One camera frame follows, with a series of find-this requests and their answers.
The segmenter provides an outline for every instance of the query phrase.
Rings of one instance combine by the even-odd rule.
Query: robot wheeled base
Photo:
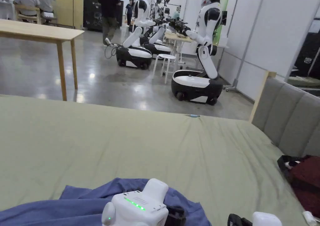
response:
[[[148,69],[152,61],[150,51],[142,47],[118,48],[116,57],[118,65],[121,67],[137,67],[143,70]]]
[[[173,74],[171,90],[179,100],[215,105],[223,89],[223,81],[219,78],[198,77],[200,72],[178,70]]]

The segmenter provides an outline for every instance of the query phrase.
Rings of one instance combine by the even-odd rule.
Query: blue cloth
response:
[[[101,226],[101,215],[112,196],[142,191],[148,179],[115,178],[96,189],[66,186],[60,199],[25,203],[0,212],[1,226]],[[169,188],[164,204],[181,206],[187,214],[185,226],[211,226],[200,203],[187,200]]]

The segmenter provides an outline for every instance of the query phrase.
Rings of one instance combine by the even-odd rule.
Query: white cap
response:
[[[317,225],[317,222],[316,222],[315,218],[312,216],[311,212],[304,211],[302,214],[304,215],[304,218],[305,218],[306,222],[308,223],[308,225],[310,225],[310,226]]]

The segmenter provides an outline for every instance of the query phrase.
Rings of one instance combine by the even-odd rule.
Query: table leg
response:
[[[171,55],[176,55],[176,52],[177,52],[177,42],[176,42],[176,41],[174,41],[173,49],[172,49]]]
[[[73,79],[75,81],[75,89],[78,89],[76,47],[75,47],[74,39],[71,40],[71,55],[72,55],[72,68],[73,68]]]
[[[181,42],[177,42],[177,49],[175,51],[176,51],[176,55],[175,55],[176,59],[174,61],[174,71],[176,71],[178,68],[179,56],[181,51]]]
[[[62,50],[62,42],[60,41],[57,42],[57,50],[58,50],[58,59],[59,59],[62,98],[63,98],[63,101],[67,101],[66,79],[64,76],[63,50]]]

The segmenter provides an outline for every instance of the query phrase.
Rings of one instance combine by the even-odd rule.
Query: upholstered headboard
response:
[[[320,156],[320,98],[266,77],[251,122],[285,155]]]

